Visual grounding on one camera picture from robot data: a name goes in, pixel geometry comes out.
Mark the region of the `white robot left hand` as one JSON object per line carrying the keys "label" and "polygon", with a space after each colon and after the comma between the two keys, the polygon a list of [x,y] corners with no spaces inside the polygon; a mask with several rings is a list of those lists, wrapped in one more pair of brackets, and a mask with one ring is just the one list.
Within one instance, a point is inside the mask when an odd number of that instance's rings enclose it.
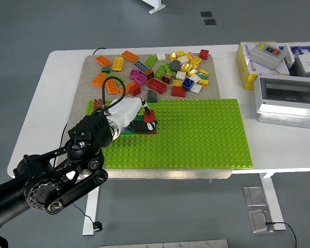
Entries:
{"label": "white robot left hand", "polygon": [[113,139],[121,134],[124,127],[134,134],[148,134],[157,127],[158,122],[156,120],[151,122],[134,120],[141,108],[144,108],[146,114],[151,113],[147,102],[142,98],[124,97],[120,101],[115,99],[109,107],[107,120]]}

